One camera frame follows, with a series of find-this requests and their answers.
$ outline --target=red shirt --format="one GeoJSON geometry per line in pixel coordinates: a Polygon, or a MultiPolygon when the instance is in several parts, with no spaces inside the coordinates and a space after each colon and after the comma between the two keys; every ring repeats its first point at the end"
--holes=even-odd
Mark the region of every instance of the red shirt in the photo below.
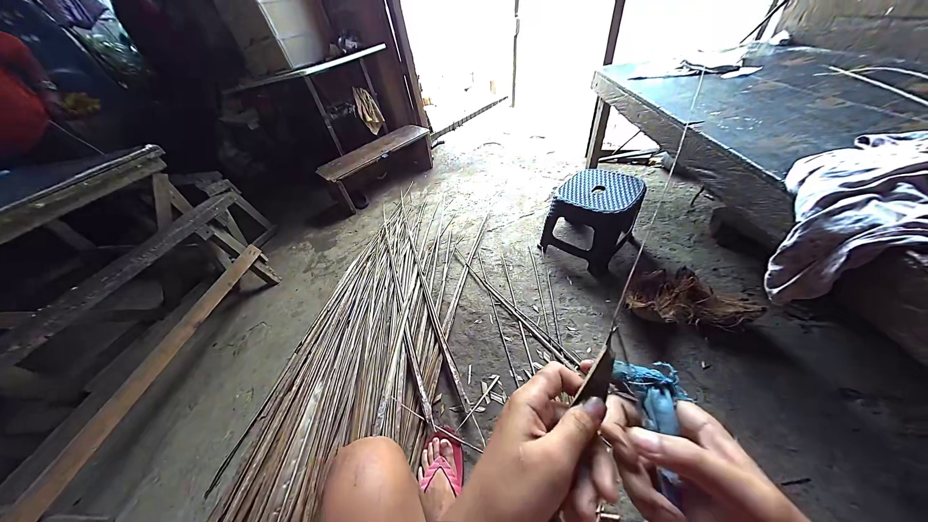
{"type": "Polygon", "coordinates": [[[19,38],[0,32],[0,157],[28,152],[48,126],[45,104],[21,79],[34,66],[32,51],[19,38]]]}

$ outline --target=coconut husk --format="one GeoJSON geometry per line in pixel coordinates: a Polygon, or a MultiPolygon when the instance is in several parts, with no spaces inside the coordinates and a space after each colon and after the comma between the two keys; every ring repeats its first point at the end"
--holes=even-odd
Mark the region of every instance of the coconut husk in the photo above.
{"type": "Polygon", "coordinates": [[[767,311],[767,307],[743,298],[713,293],[686,267],[673,276],[661,269],[635,277],[628,287],[625,305],[645,320],[721,328],[756,320],[767,311]]]}

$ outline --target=fingernail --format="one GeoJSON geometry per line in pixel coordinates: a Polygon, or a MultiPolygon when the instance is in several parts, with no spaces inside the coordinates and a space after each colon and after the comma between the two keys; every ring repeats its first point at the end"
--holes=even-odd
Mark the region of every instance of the fingernail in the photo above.
{"type": "Polygon", "coordinates": [[[583,411],[599,422],[606,418],[606,403],[599,397],[588,398],[583,403],[583,411]]]}
{"type": "Polygon", "coordinates": [[[633,428],[628,430],[628,437],[638,450],[652,455],[661,452],[661,436],[646,429],[633,428]]]}

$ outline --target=white sheet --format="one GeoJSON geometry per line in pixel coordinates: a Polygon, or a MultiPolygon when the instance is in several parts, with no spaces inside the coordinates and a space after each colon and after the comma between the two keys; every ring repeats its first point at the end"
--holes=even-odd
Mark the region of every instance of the white sheet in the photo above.
{"type": "Polygon", "coordinates": [[[891,246],[928,247],[928,131],[855,145],[803,158],[786,176],[796,225],[767,263],[773,303],[824,295],[891,246]]]}

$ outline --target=pink flip-flop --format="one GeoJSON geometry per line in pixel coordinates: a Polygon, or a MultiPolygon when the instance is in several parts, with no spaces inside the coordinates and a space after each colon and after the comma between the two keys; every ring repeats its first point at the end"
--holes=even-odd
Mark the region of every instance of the pink flip-flop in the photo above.
{"type": "MultiPolygon", "coordinates": [[[[444,426],[444,429],[454,433],[454,429],[448,426],[444,426]]],[[[463,484],[464,478],[464,452],[461,450],[461,445],[459,442],[449,437],[447,434],[441,431],[435,431],[431,434],[429,438],[425,441],[425,448],[432,443],[434,438],[440,440],[447,440],[451,443],[451,448],[454,450],[454,464],[450,463],[445,457],[439,455],[437,459],[432,461],[429,464],[428,469],[425,470],[425,473],[422,476],[422,480],[419,481],[419,487],[425,491],[429,487],[429,484],[432,483],[432,478],[435,477],[435,474],[439,469],[445,472],[445,476],[448,477],[448,482],[451,483],[451,490],[455,492],[455,496],[461,494],[461,486],[463,484]]]]}

